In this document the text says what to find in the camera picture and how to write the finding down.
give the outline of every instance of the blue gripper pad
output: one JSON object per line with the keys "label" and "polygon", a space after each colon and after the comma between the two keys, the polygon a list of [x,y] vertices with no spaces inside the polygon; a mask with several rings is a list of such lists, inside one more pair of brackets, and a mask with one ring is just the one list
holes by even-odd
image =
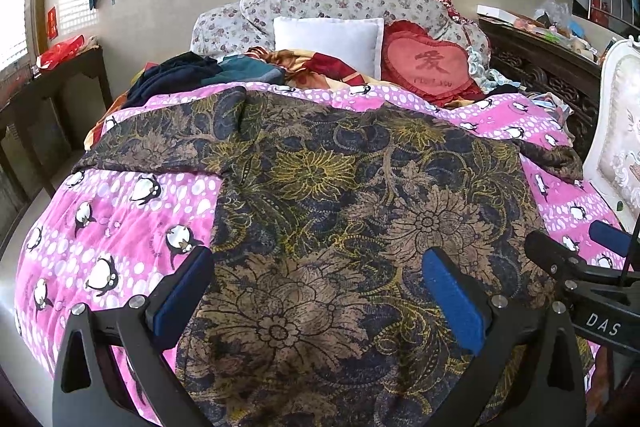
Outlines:
{"label": "blue gripper pad", "polygon": [[438,252],[430,248],[423,254],[422,277],[425,285],[449,321],[458,344],[477,355],[484,346],[489,318],[482,315],[472,300],[473,296],[470,298],[467,294],[468,288],[463,288],[461,276],[468,277],[460,273],[442,250]]}
{"label": "blue gripper pad", "polygon": [[196,249],[199,252],[192,253],[197,257],[188,269],[184,273],[178,273],[180,268],[176,270],[174,275],[181,277],[153,316],[153,343],[160,351],[171,349],[178,343],[211,282],[215,268],[213,256],[207,248]]}
{"label": "blue gripper pad", "polygon": [[631,245],[631,236],[628,233],[599,220],[593,221],[589,225],[589,237],[622,257],[626,257],[629,245]]}

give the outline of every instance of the metal bolt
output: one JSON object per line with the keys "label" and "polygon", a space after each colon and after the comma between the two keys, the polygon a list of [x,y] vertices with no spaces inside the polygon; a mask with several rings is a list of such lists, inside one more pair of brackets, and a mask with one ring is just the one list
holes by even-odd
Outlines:
{"label": "metal bolt", "polygon": [[494,295],[491,297],[491,304],[498,309],[506,308],[508,303],[509,301],[504,295]]}
{"label": "metal bolt", "polygon": [[144,295],[133,295],[133,297],[129,299],[129,308],[137,310],[138,308],[142,308],[145,302],[146,297]]}
{"label": "metal bolt", "polygon": [[560,301],[555,301],[553,304],[551,304],[551,308],[558,315],[560,315],[560,314],[562,314],[562,313],[564,313],[566,311],[566,306],[564,304],[562,304],[562,302],[560,302]]}
{"label": "metal bolt", "polygon": [[81,313],[84,313],[85,309],[86,304],[84,304],[84,302],[78,302],[78,304],[74,304],[73,306],[71,306],[71,312],[74,315],[80,315]]}

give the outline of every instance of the white pillow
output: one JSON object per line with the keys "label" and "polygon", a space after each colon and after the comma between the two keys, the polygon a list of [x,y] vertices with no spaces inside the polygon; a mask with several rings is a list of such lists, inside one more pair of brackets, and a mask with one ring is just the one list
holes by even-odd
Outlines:
{"label": "white pillow", "polygon": [[308,50],[340,58],[358,73],[380,79],[383,18],[343,20],[276,17],[276,50]]}

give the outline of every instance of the heart-shaped pillow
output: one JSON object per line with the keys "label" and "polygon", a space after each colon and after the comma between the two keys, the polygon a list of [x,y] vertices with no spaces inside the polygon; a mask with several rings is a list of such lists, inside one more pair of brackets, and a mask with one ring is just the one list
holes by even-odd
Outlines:
{"label": "heart-shaped pillow", "polygon": [[469,76],[466,51],[454,42],[431,39],[424,30],[420,34],[418,28],[386,33],[383,80],[440,106],[458,96],[481,93]]}

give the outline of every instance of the pink blanket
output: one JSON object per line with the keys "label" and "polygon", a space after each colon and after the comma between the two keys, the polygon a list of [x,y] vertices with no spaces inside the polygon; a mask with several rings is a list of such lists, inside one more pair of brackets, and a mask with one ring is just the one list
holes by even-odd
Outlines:
{"label": "pink blanket", "polygon": [[[145,107],[114,113],[103,132],[135,114],[191,102],[237,85],[355,111],[388,101],[447,120],[478,136],[517,137],[546,148],[568,144],[558,124],[520,94],[497,95],[445,110],[399,87],[360,86],[329,92],[254,82],[155,96]],[[521,160],[551,237],[591,264],[622,267],[622,258],[589,239],[594,219],[616,223],[594,188],[588,182],[564,183],[523,156]],[[164,275],[180,266],[189,245],[209,244],[220,185],[216,176],[203,174],[152,176],[95,169],[73,174],[63,182],[28,234],[16,278],[16,327],[45,369],[53,374],[73,304],[86,302],[93,310],[108,309],[123,305],[133,295],[148,295]],[[87,227],[88,223],[98,226]],[[156,421],[124,353],[115,349],[115,354],[139,413]],[[166,351],[164,357],[175,367],[175,349]]]}

